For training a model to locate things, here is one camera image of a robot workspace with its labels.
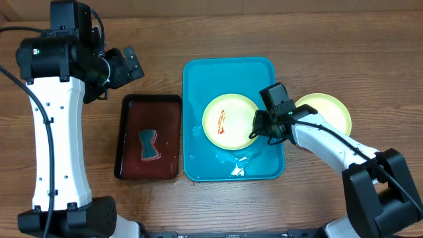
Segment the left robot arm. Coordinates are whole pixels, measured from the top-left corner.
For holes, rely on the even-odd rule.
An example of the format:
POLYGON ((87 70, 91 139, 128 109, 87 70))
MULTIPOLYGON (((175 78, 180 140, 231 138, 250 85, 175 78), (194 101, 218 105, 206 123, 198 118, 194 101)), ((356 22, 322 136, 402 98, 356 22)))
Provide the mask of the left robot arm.
POLYGON ((50 30, 17 50, 20 86, 29 94, 36 143, 36 186, 18 216, 34 237, 144 237, 111 196, 95 198, 85 171, 82 109, 143 76, 134 50, 105 50, 90 34, 50 30))

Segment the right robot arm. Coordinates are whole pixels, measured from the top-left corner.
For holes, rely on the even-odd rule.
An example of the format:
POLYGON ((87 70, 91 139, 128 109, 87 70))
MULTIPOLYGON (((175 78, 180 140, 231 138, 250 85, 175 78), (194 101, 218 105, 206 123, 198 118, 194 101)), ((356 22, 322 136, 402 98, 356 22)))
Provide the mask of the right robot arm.
POLYGON ((378 151, 331 126, 314 108, 279 105, 257 110, 251 138, 286 140, 321 158, 342 177, 346 216, 316 237, 391 237, 422 220, 422 201, 401 153, 378 151))

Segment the yellow plate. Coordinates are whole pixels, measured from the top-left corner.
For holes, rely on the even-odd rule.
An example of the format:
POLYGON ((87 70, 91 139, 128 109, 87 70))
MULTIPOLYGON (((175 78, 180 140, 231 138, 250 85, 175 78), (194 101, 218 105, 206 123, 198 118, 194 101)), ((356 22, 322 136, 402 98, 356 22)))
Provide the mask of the yellow plate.
POLYGON ((295 102, 296 107, 303 104, 313 107, 329 124, 347 136, 350 135, 352 130, 350 113, 337 98, 324 93, 312 93, 301 97, 295 102))
POLYGON ((248 97, 225 94, 214 98, 204 110, 202 127, 206 137, 217 147, 240 150, 251 145, 249 138, 257 105, 248 97))

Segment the green and red sponge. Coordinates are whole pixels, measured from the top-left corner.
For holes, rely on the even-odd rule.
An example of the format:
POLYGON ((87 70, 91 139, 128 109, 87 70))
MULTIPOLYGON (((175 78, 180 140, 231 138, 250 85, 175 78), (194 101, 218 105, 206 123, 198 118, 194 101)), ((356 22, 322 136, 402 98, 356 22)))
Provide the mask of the green and red sponge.
POLYGON ((159 159, 160 153, 155 147, 157 132, 152 129, 140 130, 138 132, 139 142, 141 144, 141 160, 148 162, 159 159))

